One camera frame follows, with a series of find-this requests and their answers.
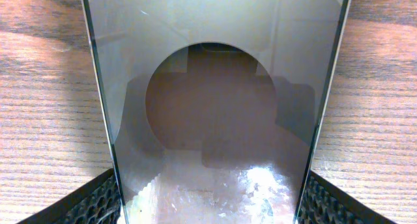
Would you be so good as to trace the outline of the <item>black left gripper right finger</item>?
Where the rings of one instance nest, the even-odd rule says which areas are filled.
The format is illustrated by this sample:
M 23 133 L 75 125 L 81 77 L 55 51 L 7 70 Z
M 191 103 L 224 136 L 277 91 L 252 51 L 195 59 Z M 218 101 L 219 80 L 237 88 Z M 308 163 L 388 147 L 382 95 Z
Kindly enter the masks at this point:
M 310 171 L 300 208 L 298 224 L 395 224 L 357 201 L 317 173 Z

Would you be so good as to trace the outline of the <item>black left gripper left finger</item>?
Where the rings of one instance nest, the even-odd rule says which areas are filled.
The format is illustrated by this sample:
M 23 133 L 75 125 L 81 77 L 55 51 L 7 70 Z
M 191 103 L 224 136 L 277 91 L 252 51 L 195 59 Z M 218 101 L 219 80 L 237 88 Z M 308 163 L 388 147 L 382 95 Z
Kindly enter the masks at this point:
M 121 195 L 113 169 L 108 169 L 49 207 L 18 224 L 116 224 Z

